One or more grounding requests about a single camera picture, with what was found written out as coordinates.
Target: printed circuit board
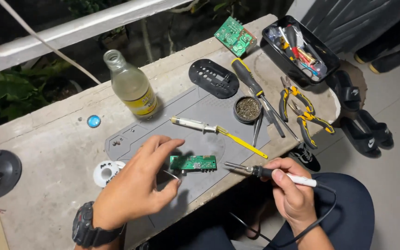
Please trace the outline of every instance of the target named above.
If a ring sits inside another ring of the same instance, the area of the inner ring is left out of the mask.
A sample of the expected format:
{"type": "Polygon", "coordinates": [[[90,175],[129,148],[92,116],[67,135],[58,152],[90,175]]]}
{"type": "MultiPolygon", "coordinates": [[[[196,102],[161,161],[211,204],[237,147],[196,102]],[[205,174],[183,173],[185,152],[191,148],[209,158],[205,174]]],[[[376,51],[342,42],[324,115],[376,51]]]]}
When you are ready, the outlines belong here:
{"type": "Polygon", "coordinates": [[[243,53],[257,44],[257,38],[232,17],[228,17],[215,33],[215,37],[237,57],[241,57],[243,53]]]}
{"type": "Polygon", "coordinates": [[[216,157],[213,155],[171,156],[170,169],[202,170],[216,169],[216,157]]]}

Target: hand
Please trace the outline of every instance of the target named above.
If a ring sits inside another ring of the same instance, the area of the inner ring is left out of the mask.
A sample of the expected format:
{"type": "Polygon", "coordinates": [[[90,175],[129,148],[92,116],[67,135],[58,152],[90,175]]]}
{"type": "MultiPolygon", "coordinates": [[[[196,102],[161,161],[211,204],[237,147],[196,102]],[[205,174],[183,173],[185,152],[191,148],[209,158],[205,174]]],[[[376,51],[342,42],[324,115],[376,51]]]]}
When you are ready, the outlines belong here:
{"type": "Polygon", "coordinates": [[[93,227],[119,228],[126,222],[159,212],[177,195],[181,180],[170,181],[156,190],[156,174],[171,151],[184,144],[182,139],[152,136],[101,191],[93,204],[93,227]]]}
{"type": "Polygon", "coordinates": [[[272,179],[274,180],[272,193],[275,206],[290,224],[294,236],[297,236],[317,220],[314,208],[314,192],[311,187],[293,183],[285,173],[306,178],[311,178],[311,174],[291,158],[275,158],[264,167],[274,169],[272,172],[272,179]]]}

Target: yellow label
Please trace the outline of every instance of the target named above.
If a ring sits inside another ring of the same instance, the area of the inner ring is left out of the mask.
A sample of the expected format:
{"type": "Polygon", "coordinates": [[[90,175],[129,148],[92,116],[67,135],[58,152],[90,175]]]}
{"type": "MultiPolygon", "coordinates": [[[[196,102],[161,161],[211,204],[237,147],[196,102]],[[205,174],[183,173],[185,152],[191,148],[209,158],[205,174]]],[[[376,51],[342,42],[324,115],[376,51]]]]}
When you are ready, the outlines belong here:
{"type": "Polygon", "coordinates": [[[136,100],[122,100],[125,105],[136,115],[146,115],[157,106],[157,98],[154,91],[149,87],[146,93],[136,100]]]}

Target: pliers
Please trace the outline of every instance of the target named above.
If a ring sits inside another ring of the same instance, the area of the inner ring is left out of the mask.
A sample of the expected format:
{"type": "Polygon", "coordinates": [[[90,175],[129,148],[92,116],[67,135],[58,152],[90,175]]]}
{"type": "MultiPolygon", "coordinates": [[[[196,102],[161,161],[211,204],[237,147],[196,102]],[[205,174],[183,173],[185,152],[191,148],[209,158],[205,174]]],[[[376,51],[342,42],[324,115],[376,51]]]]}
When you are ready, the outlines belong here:
{"type": "Polygon", "coordinates": [[[302,133],[303,141],[305,141],[305,143],[308,145],[308,147],[310,147],[312,150],[317,149],[317,145],[311,139],[311,136],[308,132],[307,121],[310,121],[310,122],[313,122],[313,123],[316,123],[316,124],[322,126],[323,128],[325,128],[325,130],[328,133],[330,133],[332,135],[336,132],[334,130],[333,126],[331,126],[329,122],[322,120],[319,117],[316,117],[316,116],[310,114],[309,112],[302,111],[294,101],[292,101],[292,104],[294,105],[294,107],[288,103],[289,107],[297,115],[297,123],[300,126],[300,132],[302,133]]]}
{"type": "Polygon", "coordinates": [[[288,77],[286,77],[286,80],[284,80],[283,77],[281,77],[281,81],[284,86],[284,89],[281,91],[279,113],[280,117],[284,122],[288,122],[288,115],[286,114],[286,103],[288,101],[288,96],[290,92],[305,105],[305,108],[307,109],[308,113],[310,113],[311,115],[316,114],[316,112],[314,111],[314,107],[311,104],[311,101],[306,96],[304,96],[297,87],[291,85],[291,82],[288,77]]]}

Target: soldering mat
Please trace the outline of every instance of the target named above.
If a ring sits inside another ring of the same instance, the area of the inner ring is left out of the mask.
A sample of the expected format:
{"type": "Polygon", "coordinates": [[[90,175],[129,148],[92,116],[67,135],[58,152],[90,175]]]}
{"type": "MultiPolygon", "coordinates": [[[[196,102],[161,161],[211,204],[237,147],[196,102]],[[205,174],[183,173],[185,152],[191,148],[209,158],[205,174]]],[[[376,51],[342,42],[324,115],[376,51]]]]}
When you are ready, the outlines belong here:
{"type": "MultiPolygon", "coordinates": [[[[220,125],[232,135],[252,144],[253,124],[238,122],[233,115],[233,105],[243,95],[239,90],[231,98],[218,99],[202,88],[194,86],[165,103],[152,118],[130,124],[106,140],[105,151],[112,161],[129,161],[138,148],[152,135],[185,139],[185,144],[171,155],[214,155],[216,157],[217,170],[213,172],[194,172],[187,173],[185,176],[178,174],[183,182],[178,189],[177,198],[159,213],[149,216],[156,228],[164,229],[174,222],[186,211],[189,203],[229,174],[229,168],[223,162],[240,164],[253,155],[252,151],[223,134],[202,133],[200,130],[172,124],[169,119],[172,116],[178,116],[205,122],[211,126],[220,125]],[[119,145],[114,146],[114,141],[119,142],[119,145]]],[[[257,138],[256,148],[258,149],[270,140],[266,129],[268,125],[264,119],[257,138]]],[[[157,174],[158,190],[163,189],[168,181],[173,179],[169,174],[162,172],[163,170],[173,172],[169,170],[169,157],[157,174]]]]}

